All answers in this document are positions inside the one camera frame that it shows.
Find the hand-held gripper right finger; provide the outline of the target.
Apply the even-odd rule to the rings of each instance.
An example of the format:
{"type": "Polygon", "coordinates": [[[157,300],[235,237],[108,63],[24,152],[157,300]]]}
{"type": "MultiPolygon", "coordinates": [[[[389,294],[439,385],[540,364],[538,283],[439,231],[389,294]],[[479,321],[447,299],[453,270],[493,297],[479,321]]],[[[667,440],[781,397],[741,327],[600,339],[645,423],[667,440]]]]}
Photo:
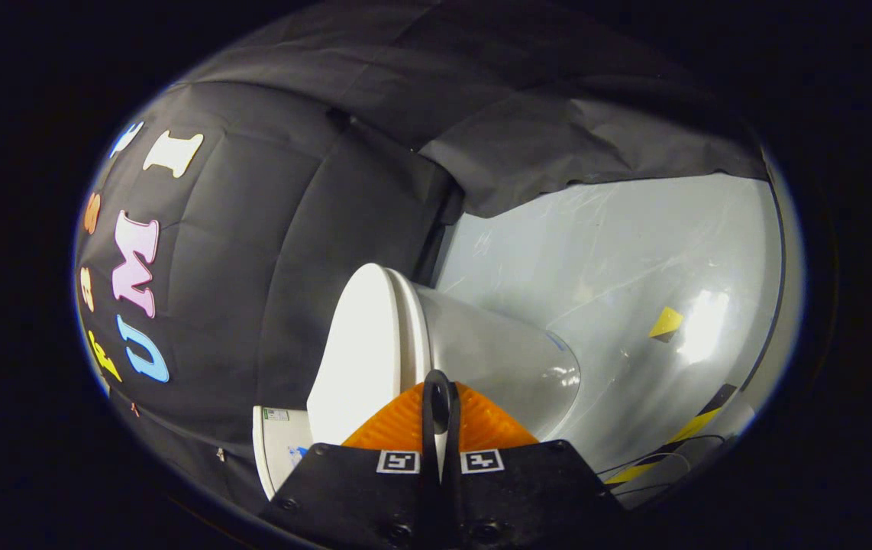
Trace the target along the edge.
{"type": "Polygon", "coordinates": [[[569,441],[537,441],[489,398],[439,377],[439,532],[451,549],[589,549],[625,513],[569,441]]]}

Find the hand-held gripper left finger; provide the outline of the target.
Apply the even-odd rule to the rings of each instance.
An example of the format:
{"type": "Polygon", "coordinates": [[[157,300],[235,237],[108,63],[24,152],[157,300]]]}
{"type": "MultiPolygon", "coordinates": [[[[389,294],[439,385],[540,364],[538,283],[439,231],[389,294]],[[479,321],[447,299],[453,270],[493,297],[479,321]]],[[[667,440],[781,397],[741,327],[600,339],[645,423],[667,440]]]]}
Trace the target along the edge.
{"type": "Polygon", "coordinates": [[[407,449],[312,445],[261,512],[268,525],[328,549],[441,547],[441,373],[402,394],[407,449]]]}

